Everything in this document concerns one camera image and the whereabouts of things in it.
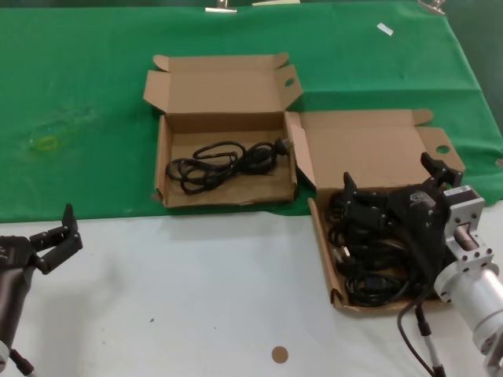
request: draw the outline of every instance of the cardboard box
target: cardboard box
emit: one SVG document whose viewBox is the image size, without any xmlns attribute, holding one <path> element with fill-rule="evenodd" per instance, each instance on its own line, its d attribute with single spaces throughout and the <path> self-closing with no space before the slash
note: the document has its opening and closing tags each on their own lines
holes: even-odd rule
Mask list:
<svg viewBox="0 0 503 377">
<path fill-rule="evenodd" d="M 237 141 L 245 148 L 288 136 L 285 110 L 302 94 L 288 54 L 235 57 L 155 56 L 161 71 L 149 71 L 144 98 L 161 110 L 156 164 L 156 192 L 165 207 L 248 205 L 295 198 L 293 150 L 278 156 L 268 175 L 240 175 L 220 187 L 186 195 L 166 175 L 167 164 L 191 158 L 217 141 Z M 220 147 L 219 152 L 229 148 Z"/>
<path fill-rule="evenodd" d="M 379 308 L 348 302 L 345 277 L 335 268 L 333 245 L 327 237 L 325 209 L 335 192 L 344 187 L 349 172 L 359 189 L 385 192 L 425 181 L 429 174 L 420 163 L 422 152 L 443 159 L 464 171 L 464 165 L 445 132 L 421 126 L 432 120 L 429 110 L 376 110 L 352 112 L 288 113 L 288 126 L 299 169 L 317 190 L 309 199 L 330 301 L 336 309 L 357 312 L 395 312 L 408 300 Z"/>
</svg>

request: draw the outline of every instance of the metal clamp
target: metal clamp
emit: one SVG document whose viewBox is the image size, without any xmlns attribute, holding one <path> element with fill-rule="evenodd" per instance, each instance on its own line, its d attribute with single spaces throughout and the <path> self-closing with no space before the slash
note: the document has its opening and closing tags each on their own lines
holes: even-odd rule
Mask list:
<svg viewBox="0 0 503 377">
<path fill-rule="evenodd" d="M 431 4 L 427 4 L 426 2 L 422 2 L 421 0 L 417 0 L 421 6 L 423 6 L 425 9 L 432 11 L 433 13 L 440 14 L 442 16 L 445 16 L 445 12 L 442 10 L 441 6 L 443 5 L 446 0 L 433 0 Z"/>
<path fill-rule="evenodd" d="M 205 8 L 205 12 L 214 12 L 214 13 L 236 13 L 237 9 L 232 9 L 227 6 L 228 0 L 217 0 L 216 8 Z"/>
</svg>

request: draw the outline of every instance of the green cloth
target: green cloth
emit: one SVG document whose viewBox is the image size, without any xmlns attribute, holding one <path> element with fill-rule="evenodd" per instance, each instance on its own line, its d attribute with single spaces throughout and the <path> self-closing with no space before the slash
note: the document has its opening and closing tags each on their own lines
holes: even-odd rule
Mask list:
<svg viewBox="0 0 503 377">
<path fill-rule="evenodd" d="M 392 37 L 377 29 L 384 23 Z M 290 54 L 295 110 L 430 108 L 489 204 L 503 139 L 446 19 L 412 2 L 0 10 L 0 221 L 166 213 L 150 199 L 158 119 L 142 100 L 155 54 Z M 306 214 L 295 203 L 252 208 Z"/>
</svg>

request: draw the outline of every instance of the coiled black cable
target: coiled black cable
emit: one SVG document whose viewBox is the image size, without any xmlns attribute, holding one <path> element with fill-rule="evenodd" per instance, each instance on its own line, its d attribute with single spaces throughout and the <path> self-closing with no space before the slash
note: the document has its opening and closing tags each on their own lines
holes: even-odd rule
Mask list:
<svg viewBox="0 0 503 377">
<path fill-rule="evenodd" d="M 237 147 L 239 152 L 204 154 L 222 146 Z M 268 174 L 277 165 L 277 156 L 288 154 L 287 145 L 281 139 L 274 143 L 261 142 L 246 149 L 235 141 L 220 141 L 197 149 L 192 159 L 174 159 L 166 166 L 166 175 L 172 181 L 180 182 L 184 193 L 192 195 L 211 191 L 238 173 Z M 228 157 L 227 163 L 208 163 L 204 160 Z"/>
<path fill-rule="evenodd" d="M 420 294 L 424 278 L 409 251 L 374 229 L 347 220 L 345 204 L 342 193 L 333 195 L 325 220 L 329 224 L 330 243 L 336 248 L 345 247 L 349 254 L 336 263 L 346 277 L 344 288 L 349 301 L 356 306 L 377 307 L 405 295 Z M 392 276 L 389 269 L 402 273 Z"/>
</svg>

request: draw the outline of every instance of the box handle hole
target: box handle hole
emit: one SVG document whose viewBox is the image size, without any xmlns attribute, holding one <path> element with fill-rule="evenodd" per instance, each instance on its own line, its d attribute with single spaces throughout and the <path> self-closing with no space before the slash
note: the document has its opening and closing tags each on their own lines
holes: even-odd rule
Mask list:
<svg viewBox="0 0 503 377">
<path fill-rule="evenodd" d="M 445 155 L 446 153 L 450 152 L 450 148 L 448 145 L 439 145 L 437 147 L 437 153 L 440 153 L 441 155 Z"/>
</svg>

